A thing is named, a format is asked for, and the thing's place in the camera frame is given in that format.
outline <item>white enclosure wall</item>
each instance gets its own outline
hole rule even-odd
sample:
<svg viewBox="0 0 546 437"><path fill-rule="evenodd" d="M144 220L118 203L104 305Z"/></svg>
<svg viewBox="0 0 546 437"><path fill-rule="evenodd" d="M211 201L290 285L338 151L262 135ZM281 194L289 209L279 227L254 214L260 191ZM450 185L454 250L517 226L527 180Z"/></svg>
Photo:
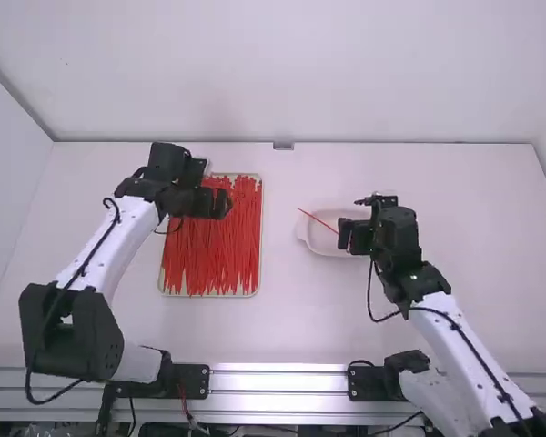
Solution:
<svg viewBox="0 0 546 437"><path fill-rule="evenodd" d="M52 146L0 85L0 281Z"/></svg>
<svg viewBox="0 0 546 437"><path fill-rule="evenodd" d="M546 0L1 0L0 70L61 141L521 141L546 172Z"/></svg>

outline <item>black clamp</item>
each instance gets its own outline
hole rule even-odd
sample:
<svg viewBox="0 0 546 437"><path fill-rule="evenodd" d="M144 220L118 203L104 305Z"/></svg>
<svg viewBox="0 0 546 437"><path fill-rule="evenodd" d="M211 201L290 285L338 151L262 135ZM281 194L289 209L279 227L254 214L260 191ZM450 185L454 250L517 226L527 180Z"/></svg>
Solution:
<svg viewBox="0 0 546 437"><path fill-rule="evenodd" d="M118 398L205 400L210 393L210 367L206 364L176 364L162 351L157 380L151 384L116 382Z"/></svg>
<svg viewBox="0 0 546 437"><path fill-rule="evenodd" d="M154 202L159 219L191 217L223 219L232 208L225 189L201 187L208 161L193 158L181 146L153 143L146 167L139 168L116 188L114 196Z"/></svg>
<svg viewBox="0 0 546 437"><path fill-rule="evenodd" d="M409 310L414 302L423 301L432 293L444 292L451 294L451 285L440 271L427 261L419 266L400 271L377 271L384 294L388 300L399 307L405 320L409 318Z"/></svg>
<svg viewBox="0 0 546 437"><path fill-rule="evenodd" d="M348 397L354 402L406 401L400 389L400 373L420 373L427 371L429 365L429 357L421 351L391 355L384 360L384 366L350 364L347 370Z"/></svg>

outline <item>black cable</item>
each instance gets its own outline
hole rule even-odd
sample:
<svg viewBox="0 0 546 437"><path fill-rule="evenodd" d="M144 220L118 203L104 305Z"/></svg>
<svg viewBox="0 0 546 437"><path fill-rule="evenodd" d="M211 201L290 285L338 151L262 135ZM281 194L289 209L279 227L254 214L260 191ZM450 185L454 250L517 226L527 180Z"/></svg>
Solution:
<svg viewBox="0 0 546 437"><path fill-rule="evenodd" d="M291 432L293 434L298 434L298 430L292 430L290 428L284 428L282 426L277 426L277 425L258 425L258 426L261 426L263 428L269 428L270 430L277 430L277 431Z"/></svg>
<svg viewBox="0 0 546 437"><path fill-rule="evenodd" d="M157 235L170 235L170 234L173 234L173 233L178 232L179 230L181 230L182 225L184 225L184 218L183 217L180 218L180 222L178 223L178 226L176 226L175 229L171 229L171 230L169 229L166 232L158 232L157 230L154 229L154 233L157 234Z"/></svg>
<svg viewBox="0 0 546 437"><path fill-rule="evenodd" d="M147 167L140 167L136 171L134 171L134 174L131 175L132 178L139 178L144 174L144 171L146 171Z"/></svg>
<svg viewBox="0 0 546 437"><path fill-rule="evenodd" d="M131 434L133 434L136 429L136 409L134 408L134 398L131 396L129 396L129 408L131 409L132 425L131 430L127 433L127 437L131 437Z"/></svg>
<svg viewBox="0 0 546 437"><path fill-rule="evenodd" d="M380 317L379 319L376 319L374 317L374 314L372 314L372 308L370 307L370 284L372 283L372 271L376 268L376 264L374 262L374 259L370 260L370 270L368 273L368 287L366 288L366 308L368 309L368 315L370 316L370 320L372 320L374 323L381 323L383 321L386 321L388 319L392 319L393 317L396 317L400 314L400 311L394 311L391 312L391 314L387 314L386 316Z"/></svg>
<svg viewBox="0 0 546 437"><path fill-rule="evenodd" d="M232 432L229 432L227 434L227 437L233 437L233 435L235 435L238 430L240 430L240 425L237 428L235 428Z"/></svg>
<svg viewBox="0 0 546 437"><path fill-rule="evenodd" d="M397 430L398 428L403 427L413 419L421 416L422 412L415 412L414 414L411 414L409 417L407 417L404 421L397 423L396 425L392 425L389 428L384 428L383 430L379 430L376 432L371 432L370 434L366 435L365 437L374 437L375 435L381 435L385 432L392 432Z"/></svg>
<svg viewBox="0 0 546 437"><path fill-rule="evenodd" d="M376 367L372 362L368 360L354 360L348 365L348 368L352 367L354 364L366 364L367 366L370 366L370 367Z"/></svg>
<svg viewBox="0 0 546 437"><path fill-rule="evenodd" d="M69 385L67 385L65 388L57 391L52 396L38 400L33 396L32 393L32 387L30 384L31 375L33 372L33 368L35 367L36 363L36 356L38 355L38 344L43 337L43 334L45 333L46 327L51 322L51 319L53 319L56 311L58 310L58 307L60 306L61 302L63 301L63 297L66 295L66 291L73 285L73 283L79 278L79 276L85 276L85 268L89 264L89 261L94 257L96 252L99 250L103 242L106 240L107 237L109 237L109 234L114 229L114 227L121 223L121 215L119 213L119 206L112 198L104 198L103 199L103 205L107 209L111 209L113 207L115 209L115 216L113 218L113 221L111 222L111 225L109 225L109 228L107 228L106 232L101 236L99 241L95 244L95 246L91 249L89 254L86 256L83 263L79 266L79 268L76 270L75 274L71 277L71 279L65 284L65 286L62 288L62 292L58 293L58 296L53 300L53 303L50 306L50 309L45 315L45 321L43 322L43 326L40 329L40 335L39 338L35 341L35 351L33 353L32 360L30 361L29 365L26 367L26 375L25 375L25 394L26 398L30 403L33 405L45 405L46 403L49 403L51 401L54 401L55 399L59 398L60 396L67 393L69 390L75 388L75 386L79 385L81 382L84 382L85 380L79 379L71 382Z"/></svg>
<svg viewBox="0 0 546 437"><path fill-rule="evenodd" d="M367 302L368 314L370 315L370 319L375 323L381 323L383 321L392 319L395 316L398 316L399 314L401 314L401 311L398 310L398 311L391 312L390 314L387 314L386 316L380 317L378 319L376 319L374 317L374 315L372 314L372 308L370 307L370 283L371 283L371 279L372 279L372 271L373 270L376 271L377 276L378 276L378 268L377 268L376 263L374 262L374 260L372 260L370 262L370 269L369 269L369 276L368 276L368 288L367 288L367 293L366 293L366 299L367 299L366 302ZM501 402L505 401L508 404L508 406L510 407L510 409L513 412L514 416L516 417L516 420L518 421L519 425L521 426L521 428L526 433L527 437L532 437L530 429L526 425L523 417L521 416L520 412L518 411L515 404L513 403L513 400L511 398L511 396L504 390L504 388L500 384L500 381L498 380L498 378L493 374L493 371L491 371L490 366L488 365L488 363L485 362L483 357L481 357L480 353L477 351L477 349L475 348L475 346L473 345L473 343L471 342L469 337L461 329L461 326L457 322L455 322L455 320L453 320L448 314L445 314L444 312L439 311L439 310L435 310L433 308L411 307L411 308L409 308L409 311L430 312L430 313L433 313L433 314L436 314L436 315L442 317L443 319L445 319L450 324L451 330L455 330L461 336L461 338L463 339L465 344L467 344L468 348L471 350L471 353L473 353L476 360L480 363L480 366L482 367L482 369L490 377L491 382L493 383L495 389L500 393L500 401Z"/></svg>

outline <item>bundle of red sticks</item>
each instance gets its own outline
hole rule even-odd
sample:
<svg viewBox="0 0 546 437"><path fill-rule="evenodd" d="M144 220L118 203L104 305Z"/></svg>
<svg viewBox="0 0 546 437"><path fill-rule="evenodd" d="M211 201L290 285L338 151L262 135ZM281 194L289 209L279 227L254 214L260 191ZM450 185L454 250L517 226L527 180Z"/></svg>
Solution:
<svg viewBox="0 0 546 437"><path fill-rule="evenodd" d="M260 271L263 185L255 175L217 175L204 187L224 188L233 208L222 220L186 218L168 232L160 273L163 293L179 296L250 296ZM168 229L176 229L172 218Z"/></svg>

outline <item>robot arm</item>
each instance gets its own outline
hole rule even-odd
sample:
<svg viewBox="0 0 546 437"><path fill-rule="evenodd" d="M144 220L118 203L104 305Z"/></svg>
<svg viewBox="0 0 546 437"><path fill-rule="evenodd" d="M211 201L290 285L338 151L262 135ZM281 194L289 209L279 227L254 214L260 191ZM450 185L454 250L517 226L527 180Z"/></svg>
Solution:
<svg viewBox="0 0 546 437"><path fill-rule="evenodd" d="M74 261L50 284L26 287L19 310L29 401L31 372L167 388L169 353L124 339L109 305L126 267L166 215L226 216L232 207L227 192L200 187L206 166L180 146L152 144L147 166L104 199L109 212ZM71 323L63 321L67 316Z"/></svg>
<svg viewBox="0 0 546 437"><path fill-rule="evenodd" d="M398 391L419 407L446 437L546 435L546 414L492 358L470 328L449 283L421 257L416 214L396 196L375 194L356 202L372 207L369 220L339 220L339 249L370 255L390 302L440 359L432 369L420 351L385 360Z"/></svg>

